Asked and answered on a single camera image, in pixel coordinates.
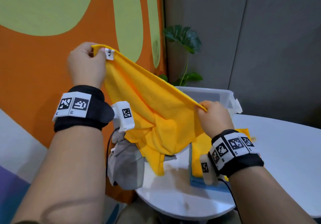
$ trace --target folded blue towel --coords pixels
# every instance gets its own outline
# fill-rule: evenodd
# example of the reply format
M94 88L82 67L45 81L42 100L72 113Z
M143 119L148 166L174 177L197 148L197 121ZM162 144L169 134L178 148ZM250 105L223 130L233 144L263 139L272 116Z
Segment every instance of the folded blue towel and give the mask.
M225 192L229 193L228 187L223 183L219 182L217 186L214 185L206 185L202 177L194 177L192 175L192 144L189 145L189 181L192 187L196 188L204 188L204 189L209 189L209 190L215 190L215 191L220 191L220 192Z

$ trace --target yellow towel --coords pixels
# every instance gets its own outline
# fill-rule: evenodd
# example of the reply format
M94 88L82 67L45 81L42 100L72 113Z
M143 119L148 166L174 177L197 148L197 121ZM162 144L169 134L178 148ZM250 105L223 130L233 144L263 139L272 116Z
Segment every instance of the yellow towel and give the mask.
M248 129L235 129L240 133L244 133L248 138L250 133ZM194 177L203 177L203 171L200 162L200 156L207 154L212 146L212 139L208 137L205 133L202 133L192 142L192 175Z
M94 55L101 47L94 45ZM203 133L194 106L206 110L174 86L133 63L115 50L106 60L105 87L112 103L128 101L135 128L125 138L136 143L155 174L164 174L164 155L184 149Z

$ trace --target plastic storage box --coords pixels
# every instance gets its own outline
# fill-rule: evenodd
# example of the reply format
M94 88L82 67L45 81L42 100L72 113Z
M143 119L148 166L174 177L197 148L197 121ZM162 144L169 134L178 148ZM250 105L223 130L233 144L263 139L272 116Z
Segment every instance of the plastic storage box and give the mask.
M219 101L226 109L228 109L231 118L235 113L242 113L242 108L237 99L234 98L234 94L230 90L219 89L206 89L195 87L179 87L181 92L187 94L196 102L202 102L203 100Z

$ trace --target qr code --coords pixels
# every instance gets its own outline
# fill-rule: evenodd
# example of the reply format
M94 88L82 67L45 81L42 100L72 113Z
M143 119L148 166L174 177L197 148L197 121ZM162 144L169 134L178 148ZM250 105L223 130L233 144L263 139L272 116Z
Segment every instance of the qr code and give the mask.
M242 142L239 138L229 139L228 142L233 150L240 149L240 148L244 147L244 145L242 144Z
M201 165L202 165L202 171L203 171L204 173L209 172L209 171L208 171L208 166L207 166L207 163L206 163L206 162L201 163Z
M216 150L214 150L214 152L212 153L212 158L213 158L213 161L215 162L215 164L217 164L220 157L219 157L219 154L217 153Z
M89 100L76 97L72 108L77 110L87 110L88 103L89 103Z
M220 157L222 157L223 155L225 155L229 150L226 148L224 143L220 143L217 147L216 147L217 152L219 153Z
M58 110L68 109L70 106L71 100L72 98L61 99L60 104L58 106Z
M243 142L249 146L249 147L254 147L254 145L252 144L252 142L248 139L248 137L241 137L241 139L243 140Z
M124 118L132 117L129 108L123 109L123 115L124 115Z

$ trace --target green plant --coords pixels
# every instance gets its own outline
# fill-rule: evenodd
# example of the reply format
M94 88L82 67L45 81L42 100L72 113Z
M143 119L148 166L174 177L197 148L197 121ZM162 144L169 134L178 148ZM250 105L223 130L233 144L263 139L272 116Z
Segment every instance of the green plant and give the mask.
M169 42L178 42L186 50L186 66L185 72L182 77L179 77L175 80L172 85L174 86L186 86L187 81L201 81L203 80L202 76L192 72L186 73L188 67L188 55L196 54L201 50L202 43L198 38L198 35L195 31L191 30L191 27L182 27L182 25L174 25L164 29L164 35Z

